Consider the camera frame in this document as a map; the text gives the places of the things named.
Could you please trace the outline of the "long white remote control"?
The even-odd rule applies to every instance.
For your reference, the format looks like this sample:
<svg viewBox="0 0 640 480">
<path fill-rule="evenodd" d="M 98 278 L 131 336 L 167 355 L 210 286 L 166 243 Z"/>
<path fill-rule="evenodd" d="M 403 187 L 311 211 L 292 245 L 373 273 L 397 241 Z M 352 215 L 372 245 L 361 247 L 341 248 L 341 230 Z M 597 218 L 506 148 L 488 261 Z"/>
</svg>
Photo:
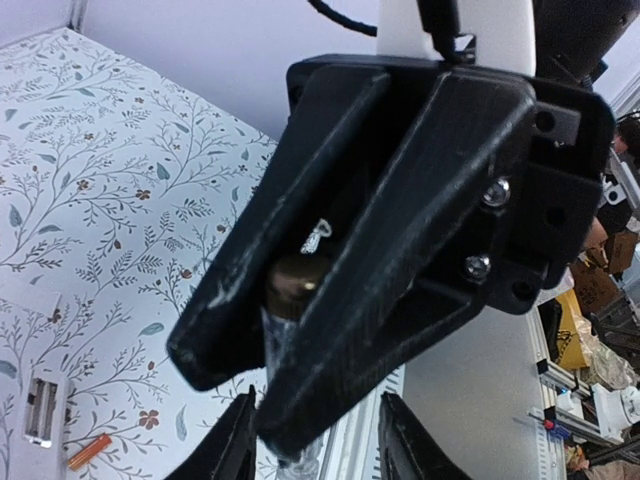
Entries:
<svg viewBox="0 0 640 480">
<path fill-rule="evenodd" d="M 50 361 L 73 339 L 58 298 L 21 302 L 1 296 L 1 453 L 18 439 L 49 447 L 64 411 L 62 368 Z"/>
</svg>

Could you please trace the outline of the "orange AA battery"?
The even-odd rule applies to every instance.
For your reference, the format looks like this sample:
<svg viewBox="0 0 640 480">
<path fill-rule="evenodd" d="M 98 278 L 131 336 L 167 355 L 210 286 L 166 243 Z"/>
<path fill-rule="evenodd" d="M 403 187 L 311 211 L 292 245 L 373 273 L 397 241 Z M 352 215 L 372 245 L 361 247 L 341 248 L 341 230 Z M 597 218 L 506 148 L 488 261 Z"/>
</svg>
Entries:
<svg viewBox="0 0 640 480">
<path fill-rule="evenodd" d="M 83 466 L 89 464 L 93 458 L 104 451 L 111 443 L 112 440 L 108 434 L 99 435 L 68 460 L 68 468 L 71 471 L 78 471 Z"/>
</svg>

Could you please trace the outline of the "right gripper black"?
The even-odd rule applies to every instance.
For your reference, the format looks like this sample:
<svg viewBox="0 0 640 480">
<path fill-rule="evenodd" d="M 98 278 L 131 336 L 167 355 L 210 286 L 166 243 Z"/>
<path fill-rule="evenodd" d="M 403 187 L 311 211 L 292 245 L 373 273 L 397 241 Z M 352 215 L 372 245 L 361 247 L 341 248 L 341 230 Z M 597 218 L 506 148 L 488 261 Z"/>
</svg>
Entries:
<svg viewBox="0 0 640 480">
<path fill-rule="evenodd" d="M 257 414 L 284 458 L 484 306 L 522 314 L 555 287 L 590 228 L 614 130 L 580 88 L 391 57 L 292 65 L 291 110 L 330 65 L 382 68 L 390 87 L 345 156 L 366 195 Z"/>
</svg>

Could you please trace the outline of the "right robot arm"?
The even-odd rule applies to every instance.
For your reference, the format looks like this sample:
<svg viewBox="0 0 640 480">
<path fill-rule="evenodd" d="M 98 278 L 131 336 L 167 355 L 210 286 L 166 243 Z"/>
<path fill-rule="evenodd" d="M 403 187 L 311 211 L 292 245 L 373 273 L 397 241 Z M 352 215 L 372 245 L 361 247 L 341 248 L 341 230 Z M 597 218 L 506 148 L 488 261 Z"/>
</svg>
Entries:
<svg viewBox="0 0 640 480">
<path fill-rule="evenodd" d="M 208 391 L 295 331 L 256 415 L 293 460 L 389 373 L 491 307 L 522 315 L 578 256 L 616 121 L 584 86 L 635 1 L 384 1 L 376 40 L 286 76 L 262 179 L 167 341 Z"/>
</svg>

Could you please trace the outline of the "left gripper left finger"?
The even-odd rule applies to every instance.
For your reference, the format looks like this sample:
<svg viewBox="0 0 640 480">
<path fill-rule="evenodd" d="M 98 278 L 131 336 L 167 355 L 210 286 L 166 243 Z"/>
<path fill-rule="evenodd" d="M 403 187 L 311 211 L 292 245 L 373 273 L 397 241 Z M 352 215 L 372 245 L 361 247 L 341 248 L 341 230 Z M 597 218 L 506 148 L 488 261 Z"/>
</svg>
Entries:
<svg viewBox="0 0 640 480">
<path fill-rule="evenodd" d="M 256 475 L 256 391 L 238 395 L 167 480 L 251 480 Z"/>
</svg>

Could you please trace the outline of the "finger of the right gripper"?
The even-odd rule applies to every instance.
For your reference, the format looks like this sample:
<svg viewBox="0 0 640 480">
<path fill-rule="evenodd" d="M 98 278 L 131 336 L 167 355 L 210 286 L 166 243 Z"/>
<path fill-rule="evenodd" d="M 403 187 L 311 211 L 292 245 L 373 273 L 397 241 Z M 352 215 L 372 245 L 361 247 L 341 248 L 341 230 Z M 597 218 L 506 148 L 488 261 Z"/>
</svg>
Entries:
<svg viewBox="0 0 640 480">
<path fill-rule="evenodd" d="M 167 339 L 171 361 L 193 389 L 208 391 L 263 366 L 266 271 L 300 251 L 321 191 L 344 179 L 346 152 L 389 87 L 382 68 L 339 65 L 316 70 L 302 87 L 258 188 Z"/>
</svg>

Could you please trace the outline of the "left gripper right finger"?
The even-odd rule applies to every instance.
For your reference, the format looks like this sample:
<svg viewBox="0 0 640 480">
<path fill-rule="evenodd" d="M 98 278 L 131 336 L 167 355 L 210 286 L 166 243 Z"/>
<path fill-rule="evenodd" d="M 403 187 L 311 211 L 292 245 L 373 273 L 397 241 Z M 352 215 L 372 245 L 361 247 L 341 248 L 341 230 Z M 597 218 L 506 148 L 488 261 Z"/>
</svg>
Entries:
<svg viewBox="0 0 640 480">
<path fill-rule="evenodd" d="M 397 394 L 384 393 L 381 396 L 378 438 L 382 479 L 470 479 L 443 452 Z"/>
</svg>

